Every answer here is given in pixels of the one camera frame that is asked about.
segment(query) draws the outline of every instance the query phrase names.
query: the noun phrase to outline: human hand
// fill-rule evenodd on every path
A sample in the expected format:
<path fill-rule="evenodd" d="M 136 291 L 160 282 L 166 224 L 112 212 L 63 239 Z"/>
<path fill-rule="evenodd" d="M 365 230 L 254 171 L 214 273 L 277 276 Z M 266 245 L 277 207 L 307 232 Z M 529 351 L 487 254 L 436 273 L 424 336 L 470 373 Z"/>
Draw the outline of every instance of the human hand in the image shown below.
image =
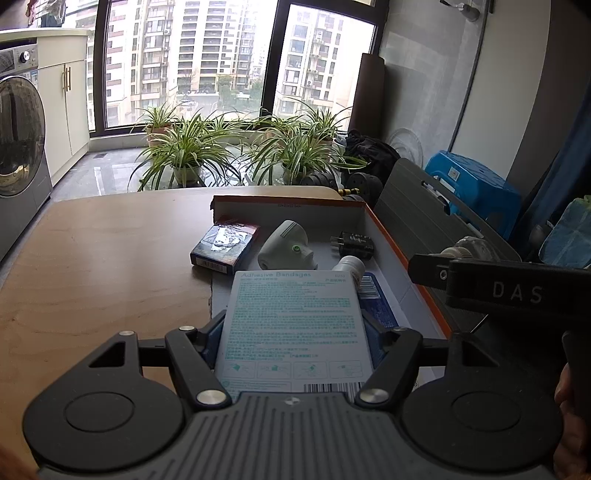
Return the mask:
<path fill-rule="evenodd" d="M 587 459 L 583 452 L 587 447 L 587 426 L 584 420 L 574 414 L 573 385 L 569 365 L 560 374 L 554 393 L 554 401 L 560 405 L 564 421 L 564 431 L 560 444 L 554 452 L 554 471 L 561 480 L 591 480 L 591 476 L 581 475 L 587 469 Z"/>

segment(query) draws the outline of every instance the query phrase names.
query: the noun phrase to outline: black cloth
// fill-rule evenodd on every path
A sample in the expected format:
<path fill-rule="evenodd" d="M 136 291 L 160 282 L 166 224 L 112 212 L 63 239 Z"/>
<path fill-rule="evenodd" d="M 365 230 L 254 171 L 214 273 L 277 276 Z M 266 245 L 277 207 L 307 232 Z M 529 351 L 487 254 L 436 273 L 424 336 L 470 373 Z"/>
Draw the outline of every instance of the black cloth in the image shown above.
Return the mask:
<path fill-rule="evenodd" d="M 394 168 L 394 164 L 400 155 L 387 143 L 362 135 L 357 130 L 351 130 L 347 134 L 347 146 L 345 155 L 349 157 L 362 158 L 368 164 L 355 171 L 375 175 L 386 185 L 388 177 Z M 343 184 L 349 178 L 349 173 L 343 175 Z"/>

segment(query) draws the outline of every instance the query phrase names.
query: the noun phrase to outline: wood grain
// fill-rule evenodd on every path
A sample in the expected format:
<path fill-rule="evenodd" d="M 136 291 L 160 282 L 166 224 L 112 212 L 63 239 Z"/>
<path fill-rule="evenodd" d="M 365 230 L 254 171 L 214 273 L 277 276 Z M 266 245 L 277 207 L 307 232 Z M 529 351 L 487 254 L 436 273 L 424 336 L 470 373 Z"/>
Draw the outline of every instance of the wood grain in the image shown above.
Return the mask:
<path fill-rule="evenodd" d="M 34 465 L 28 403 L 120 330 L 157 338 L 210 319 L 211 275 L 189 252 L 212 225 L 214 194 L 335 199 L 325 187 L 227 187 L 57 202 L 0 290 L 1 440 Z M 168 383 L 167 372 L 146 376 Z"/>

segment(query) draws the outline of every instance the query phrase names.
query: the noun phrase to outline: blue stool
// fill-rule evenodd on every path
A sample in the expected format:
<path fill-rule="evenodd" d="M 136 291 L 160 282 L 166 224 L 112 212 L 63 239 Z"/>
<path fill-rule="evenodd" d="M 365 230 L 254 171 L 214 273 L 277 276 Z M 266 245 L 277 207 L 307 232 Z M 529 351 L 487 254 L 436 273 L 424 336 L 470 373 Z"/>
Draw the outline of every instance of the blue stool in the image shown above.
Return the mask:
<path fill-rule="evenodd" d="M 509 238 L 521 208 L 521 196 L 495 172 L 476 160 L 443 150 L 429 160 L 425 171 L 448 183 L 460 200 L 505 240 Z M 461 215 L 453 204 L 450 213 Z"/>

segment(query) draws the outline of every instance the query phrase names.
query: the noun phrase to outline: white plastic device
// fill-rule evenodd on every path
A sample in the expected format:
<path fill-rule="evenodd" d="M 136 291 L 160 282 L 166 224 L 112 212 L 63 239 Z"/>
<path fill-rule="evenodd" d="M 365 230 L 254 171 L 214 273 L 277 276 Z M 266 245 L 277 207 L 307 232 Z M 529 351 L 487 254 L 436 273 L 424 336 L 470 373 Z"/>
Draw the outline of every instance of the white plastic device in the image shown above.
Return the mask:
<path fill-rule="evenodd" d="M 308 236 L 293 220 L 283 222 L 262 246 L 257 257 L 262 270 L 315 270 L 314 252 Z"/>

